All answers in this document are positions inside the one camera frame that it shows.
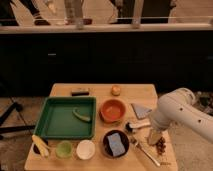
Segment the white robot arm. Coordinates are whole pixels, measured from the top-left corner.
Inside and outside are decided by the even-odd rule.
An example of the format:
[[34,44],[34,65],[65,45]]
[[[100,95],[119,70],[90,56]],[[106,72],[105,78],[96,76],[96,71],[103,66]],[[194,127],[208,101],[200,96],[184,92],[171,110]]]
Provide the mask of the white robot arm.
[[152,127],[165,131],[172,121],[180,122],[213,143],[213,116],[194,107],[196,97],[187,88],[179,88],[162,95],[157,107],[149,114]]

